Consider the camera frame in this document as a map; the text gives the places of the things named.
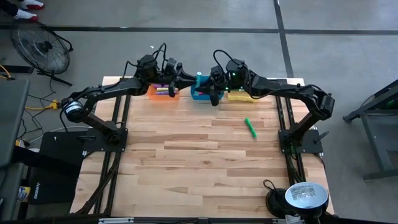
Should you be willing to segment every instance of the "black floor stripe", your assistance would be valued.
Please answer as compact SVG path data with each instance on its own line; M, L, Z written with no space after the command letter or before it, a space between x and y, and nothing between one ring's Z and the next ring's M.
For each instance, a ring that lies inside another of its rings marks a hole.
M203 32L203 33L247 33L277 34L278 29L251 28L173 28L173 27L85 27L85 26L47 26L54 31L80 32ZM9 24L0 25L0 29L10 29Z
M282 13L280 11L278 0L274 0L274 7L275 7L276 20L278 23L280 44L282 46L282 54L284 56L287 78L294 78L292 62L290 61L289 49L287 48L284 22L282 20Z
M267 28L178 28L178 27L87 27L53 26L54 31L79 32L209 32L209 33L247 33L278 34L279 29ZM10 29L9 24L0 23L0 30ZM303 35L398 35L398 30L321 30L321 29L284 29L285 34Z
M398 30L315 30L286 29L286 34L305 35L398 35Z

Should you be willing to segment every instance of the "table surface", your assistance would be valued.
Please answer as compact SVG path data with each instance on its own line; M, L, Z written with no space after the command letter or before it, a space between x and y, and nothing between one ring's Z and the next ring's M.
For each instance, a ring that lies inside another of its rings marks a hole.
M118 79L104 77L103 84ZM301 78L287 81L303 84ZM132 97L112 216L272 218L262 181L289 187L277 137L275 97L257 103L223 98L213 107L209 101L194 101L189 88L180 94L178 101ZM296 121L307 114L301 101L292 100L292 105ZM96 115L111 120L113 107L114 99L100 101ZM246 117L257 139L251 136ZM71 212L81 208L98 186L103 157L104 153L95 152L83 161ZM328 188L320 160L303 154L303 163L307 181ZM328 211L334 213L331 202Z
M0 80L0 167L10 163L28 90L28 80Z

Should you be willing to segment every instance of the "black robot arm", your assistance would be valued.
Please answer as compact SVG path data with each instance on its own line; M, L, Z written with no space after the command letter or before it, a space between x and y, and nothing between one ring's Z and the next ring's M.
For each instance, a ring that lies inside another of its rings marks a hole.
M184 72L182 63L177 63L173 58L167 60L164 58L164 62L167 62L165 67L162 64L162 68L158 68L156 59L159 52L162 51L161 47L154 52L156 54L155 57L153 55L145 55L137 61L137 65L133 65L137 69L132 78L120 79L120 81L112 85L88 87L63 99L61 101L61 115L65 112L69 121L85 123L97 129L108 140L117 141L118 128L116 124L112 121L103 121L91 113L98 101L124 95L141 96L147 93L148 87L152 83L168 85L169 95L174 97L175 89L181 90L196 84L196 77ZM84 104L79 101L82 98L86 99Z
M304 134L317 121L331 117L335 100L315 85L301 86L275 82L260 77L242 60L231 59L226 66L226 72L221 66L211 69L210 77L202 83L196 91L210 96L211 104L218 105L221 91L245 90L250 97L260 99L267 95L298 99L305 103L309 113L299 123L289 129L287 142L294 146L301 146Z

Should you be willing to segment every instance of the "yellow cable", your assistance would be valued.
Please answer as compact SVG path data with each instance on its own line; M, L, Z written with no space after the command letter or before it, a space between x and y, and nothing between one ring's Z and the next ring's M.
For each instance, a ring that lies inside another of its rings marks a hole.
M28 110L46 110L46 109L58 109L58 100L53 100L52 103L50 103L48 106L42 107L42 108L34 108L30 106L25 106L25 109Z
M0 65L0 68L2 68L6 73L7 73L7 75L8 75L8 78L11 78L11 75L10 75L10 73L7 71L7 69L6 68L4 68L4 66L2 66L2 65Z
M25 109L28 109L28 110L45 110L45 109L49 109L49 108L52 108L52 106L46 106L43 108L31 108L30 106L25 106Z

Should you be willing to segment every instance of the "black metal frame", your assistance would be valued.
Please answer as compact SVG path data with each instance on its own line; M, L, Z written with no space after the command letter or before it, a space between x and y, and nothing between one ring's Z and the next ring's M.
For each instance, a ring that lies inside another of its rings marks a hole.
M124 108L123 108L123 115L122 115L122 120L121 120L121 127L120 129L125 129L126 128L126 123L127 123L127 116L129 112L129 107L130 107L130 100L131 100L131 95L126 95L126 99L124 102ZM114 123L118 122L118 114L119 114L119 108L121 104L121 96L116 97L115 101L115 106L113 110L113 115L112 115L112 121ZM116 181L118 178L118 170L119 170L119 165L120 165L120 159L121 159L121 154L122 152L115 152L115 157L112 163L112 166L109 168L109 160L111 157L111 152L105 152L104 156L104 162L101 170L101 177L99 179L99 185L97 189L94 191L93 195L90 197L89 200L84 204L84 206L75 214L88 214L91 210L91 208L94 206L94 214L104 214L110 217L112 207L113 207L113 198L114 198L114 192L116 190ZM106 207L103 213L100 212L101 210L101 203L102 203L102 198L103 198L103 191L107 184L110 182L109 186L109 193L108 193L108 199L106 202Z
M277 80L277 82L287 82L285 79L283 80ZM286 129L286 124L285 124L285 119L284 119L284 109L282 107L282 100L279 96L276 96L276 105L277 105L277 111L278 111L278 118L279 118L279 125L280 125L280 130L279 133L282 131L288 131ZM294 114L293 114L293 107L292 107L292 102L290 101L290 98L285 98L286 102L286 109L287 109L287 117L289 119L289 124L290 127L292 127L295 124L294 120ZM289 178L289 184L294 185L295 182L305 182L305 171L304 171L304 165L303 165L303 160L301 153L296 151L288 151L285 149L283 142L280 141L280 150L281 153L285 154L285 160L286 160L286 167L287 167L287 175ZM293 165L293 156L295 155L295 160L297 162L297 169Z
M369 139L369 143L376 157L377 165L380 171L372 174L364 175L363 179L375 180L383 179L388 177L398 177L398 169L395 169L391 164L390 157L386 149L380 149L376 146L374 138L376 138L376 133L369 127L369 114L397 114L397 110L378 110L380 106L384 106L391 100L398 98L398 80L392 82L388 86L379 90L377 93L373 94L374 99L360 108L354 110L349 115L344 116L343 119L346 123L351 123L355 118L361 118L366 135Z

